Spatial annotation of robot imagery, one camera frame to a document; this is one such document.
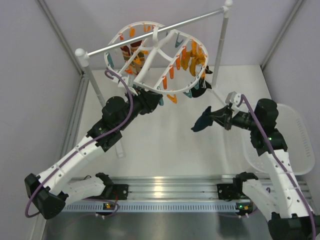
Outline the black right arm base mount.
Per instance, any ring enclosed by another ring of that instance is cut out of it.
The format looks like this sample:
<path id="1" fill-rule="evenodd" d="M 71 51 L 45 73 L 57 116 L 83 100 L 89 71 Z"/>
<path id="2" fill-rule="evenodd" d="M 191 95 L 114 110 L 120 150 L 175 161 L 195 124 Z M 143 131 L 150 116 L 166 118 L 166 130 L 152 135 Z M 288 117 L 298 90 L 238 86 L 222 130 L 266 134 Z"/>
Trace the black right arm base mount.
<path id="1" fill-rule="evenodd" d="M 230 202 L 233 200 L 248 199 L 243 193 L 243 183 L 252 177 L 249 172 L 242 172 L 232 178 L 231 183 L 217 184 L 218 199 Z"/>

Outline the dark navy sock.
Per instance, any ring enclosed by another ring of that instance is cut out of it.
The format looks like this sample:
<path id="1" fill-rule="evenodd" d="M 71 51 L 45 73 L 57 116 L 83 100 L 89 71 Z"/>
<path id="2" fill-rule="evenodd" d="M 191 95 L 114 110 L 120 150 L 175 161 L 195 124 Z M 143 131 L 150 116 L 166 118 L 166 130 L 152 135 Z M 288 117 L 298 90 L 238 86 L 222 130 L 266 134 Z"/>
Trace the dark navy sock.
<path id="1" fill-rule="evenodd" d="M 202 78 L 198 82 L 198 89 L 195 87 L 191 88 L 191 95 L 193 98 L 198 98 L 202 96 L 207 90 L 207 84 L 206 81 Z"/>
<path id="2" fill-rule="evenodd" d="M 211 106 L 208 106 L 204 112 L 201 114 L 201 116 L 196 120 L 194 126 L 191 128 L 193 132 L 200 132 L 204 130 L 207 127 L 210 127 L 213 125 L 213 119 L 211 117 Z"/>

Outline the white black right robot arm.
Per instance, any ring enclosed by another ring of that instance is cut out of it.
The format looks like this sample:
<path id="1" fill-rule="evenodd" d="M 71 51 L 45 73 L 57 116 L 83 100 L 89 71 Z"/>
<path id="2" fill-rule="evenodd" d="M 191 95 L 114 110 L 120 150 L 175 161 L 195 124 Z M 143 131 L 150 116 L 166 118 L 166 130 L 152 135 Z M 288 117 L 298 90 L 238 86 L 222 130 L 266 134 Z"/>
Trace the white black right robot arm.
<path id="1" fill-rule="evenodd" d="M 320 217 L 304 197 L 289 158 L 288 146 L 276 128 L 278 105 L 271 99 L 258 100 L 252 108 L 244 95 L 240 101 L 248 111 L 236 112 L 233 104 L 210 112 L 208 117 L 225 130 L 231 127 L 248 130 L 250 142 L 265 164 L 275 196 L 264 188 L 253 173 L 242 172 L 233 178 L 233 192 L 238 198 L 248 197 L 267 221 L 274 240 L 314 240 L 320 233 Z"/>

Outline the white round sock hanger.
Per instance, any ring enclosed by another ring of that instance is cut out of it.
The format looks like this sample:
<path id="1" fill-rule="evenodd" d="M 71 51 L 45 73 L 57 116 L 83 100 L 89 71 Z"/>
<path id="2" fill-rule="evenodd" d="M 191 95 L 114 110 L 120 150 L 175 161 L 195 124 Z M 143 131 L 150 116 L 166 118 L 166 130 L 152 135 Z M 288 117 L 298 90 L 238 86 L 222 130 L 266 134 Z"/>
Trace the white round sock hanger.
<path id="1" fill-rule="evenodd" d="M 122 43 L 122 46 L 114 50 L 116 53 L 121 53 L 123 56 L 121 47 L 130 47 L 130 44 L 138 41 L 142 41 L 142 43 L 127 62 L 125 62 L 123 57 L 124 65 L 121 68 L 115 68 L 115 66 L 114 69 L 106 68 L 109 71 L 107 77 L 118 85 L 119 81 L 122 81 L 122 76 L 131 76 L 136 94 L 138 93 L 138 89 L 144 89 L 145 91 L 173 96 L 177 93 L 189 92 L 193 87 L 198 89 L 198 82 L 209 61 L 206 47 L 197 38 L 177 29 L 167 30 L 165 34 L 160 34 L 160 30 L 163 27 L 164 25 L 157 22 L 138 21 L 121 29 L 110 41 L 111 44 Z M 178 48 L 175 48 L 177 34 L 179 34 L 179 39 L 184 39 L 184 42 Z M 196 76 L 190 74 L 189 68 L 184 70 L 180 67 L 180 70 L 174 71 L 174 79 L 170 79 L 167 76 L 167 90 L 163 89 L 161 76 L 169 65 L 169 62 L 161 56 L 160 52 L 174 57 L 182 46 L 186 46 L 187 52 L 191 51 L 192 40 L 197 42 L 198 47 L 201 45 L 202 51 L 207 55 L 205 66 L 201 64 L 196 66 Z M 127 73 L 126 69 L 139 52 L 143 52 L 145 55 L 145 63 L 141 71 L 138 75 Z"/>

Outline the teal front clothes peg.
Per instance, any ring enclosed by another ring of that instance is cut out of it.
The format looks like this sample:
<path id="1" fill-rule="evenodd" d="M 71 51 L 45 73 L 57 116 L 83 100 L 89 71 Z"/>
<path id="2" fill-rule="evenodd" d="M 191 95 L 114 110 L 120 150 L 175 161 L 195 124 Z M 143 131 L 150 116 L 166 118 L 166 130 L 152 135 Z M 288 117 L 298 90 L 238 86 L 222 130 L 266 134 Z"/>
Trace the teal front clothes peg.
<path id="1" fill-rule="evenodd" d="M 163 99 L 163 98 L 160 99 L 159 105 L 160 105 L 160 106 L 163 106 L 163 105 L 164 105 L 164 99 Z"/>

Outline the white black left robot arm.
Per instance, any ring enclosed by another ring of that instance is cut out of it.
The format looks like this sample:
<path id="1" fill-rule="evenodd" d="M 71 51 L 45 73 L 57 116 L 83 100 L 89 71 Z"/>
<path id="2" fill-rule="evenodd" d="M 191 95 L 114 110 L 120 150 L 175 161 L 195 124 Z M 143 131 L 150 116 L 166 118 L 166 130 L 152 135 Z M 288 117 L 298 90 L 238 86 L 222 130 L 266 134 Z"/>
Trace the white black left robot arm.
<path id="1" fill-rule="evenodd" d="M 113 197 L 114 183 L 102 172 L 70 183 L 88 163 L 103 155 L 121 138 L 122 131 L 138 116 L 152 113 L 162 94 L 138 89 L 134 95 L 113 96 L 102 108 L 102 118 L 82 138 L 80 143 L 57 163 L 39 174 L 29 174 L 25 187 L 30 203 L 44 219 L 56 217 L 65 206 L 88 198 L 108 200 Z"/>

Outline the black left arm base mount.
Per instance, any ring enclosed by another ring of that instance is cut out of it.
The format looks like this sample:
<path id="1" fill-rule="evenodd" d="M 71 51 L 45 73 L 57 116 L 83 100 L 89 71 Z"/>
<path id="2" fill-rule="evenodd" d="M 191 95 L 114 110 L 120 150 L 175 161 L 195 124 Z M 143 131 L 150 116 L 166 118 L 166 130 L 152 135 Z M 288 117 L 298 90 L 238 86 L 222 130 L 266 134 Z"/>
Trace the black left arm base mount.
<path id="1" fill-rule="evenodd" d="M 127 200 L 129 193 L 128 184 L 114 183 L 109 175 L 102 172 L 95 175 L 97 178 L 102 180 L 104 189 L 101 195 L 98 196 L 101 200 Z"/>

